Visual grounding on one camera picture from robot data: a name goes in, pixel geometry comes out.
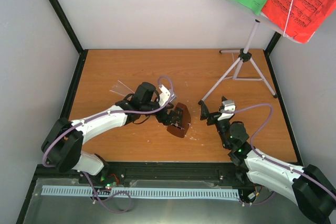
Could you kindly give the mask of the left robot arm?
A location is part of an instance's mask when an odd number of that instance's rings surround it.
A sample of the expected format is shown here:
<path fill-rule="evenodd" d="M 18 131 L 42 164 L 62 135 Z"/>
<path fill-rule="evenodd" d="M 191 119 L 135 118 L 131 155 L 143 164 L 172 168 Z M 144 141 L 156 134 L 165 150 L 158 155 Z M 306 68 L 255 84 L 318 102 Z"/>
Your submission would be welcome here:
<path fill-rule="evenodd" d="M 190 122 L 190 114 L 184 104 L 172 104 L 175 94 L 164 85 L 156 88 L 143 82 L 121 101 L 95 115 L 70 121 L 59 118 L 41 146 L 43 165 L 55 167 L 59 172 L 70 170 L 90 174 L 97 183 L 108 180 L 109 170 L 103 158 L 89 154 L 82 146 L 92 138 L 117 127 L 137 123 L 142 115 L 154 116 L 167 126 L 167 131 L 184 137 Z"/>

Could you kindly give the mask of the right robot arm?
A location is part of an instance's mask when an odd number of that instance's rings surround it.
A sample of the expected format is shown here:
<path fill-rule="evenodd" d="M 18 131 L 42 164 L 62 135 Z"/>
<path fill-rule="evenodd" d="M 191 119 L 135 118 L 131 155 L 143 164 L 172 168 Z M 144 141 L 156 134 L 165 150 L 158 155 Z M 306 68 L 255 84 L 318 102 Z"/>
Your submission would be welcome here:
<path fill-rule="evenodd" d="M 253 145 L 243 122 L 231 121 L 236 110 L 232 100 L 222 97 L 217 112 L 210 113 L 203 100 L 199 101 L 201 120 L 214 125 L 223 148 L 229 150 L 232 163 L 245 170 L 245 176 L 292 201 L 314 223 L 329 223 L 335 211 L 335 187 L 318 167 L 306 167 L 283 162 Z"/>

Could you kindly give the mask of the brown wooden metronome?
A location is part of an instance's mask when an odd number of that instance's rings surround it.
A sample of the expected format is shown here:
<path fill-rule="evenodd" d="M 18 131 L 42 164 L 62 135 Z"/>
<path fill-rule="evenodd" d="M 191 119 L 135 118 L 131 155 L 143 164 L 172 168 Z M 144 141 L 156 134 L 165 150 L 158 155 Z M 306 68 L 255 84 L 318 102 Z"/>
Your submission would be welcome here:
<path fill-rule="evenodd" d="M 172 123 L 167 131 L 179 138 L 184 138 L 191 124 L 191 115 L 185 104 L 177 103 L 172 111 Z"/>

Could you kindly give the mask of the clear plastic metronome cover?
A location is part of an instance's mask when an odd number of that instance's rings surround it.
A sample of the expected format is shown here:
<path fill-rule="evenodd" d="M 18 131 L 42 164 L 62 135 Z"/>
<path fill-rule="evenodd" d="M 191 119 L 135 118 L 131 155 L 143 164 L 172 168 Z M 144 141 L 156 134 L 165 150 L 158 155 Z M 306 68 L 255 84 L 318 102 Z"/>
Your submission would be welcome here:
<path fill-rule="evenodd" d="M 125 97 L 128 94 L 134 94 L 134 91 L 120 80 L 117 80 L 116 83 L 112 85 L 110 92 L 122 97 Z"/>

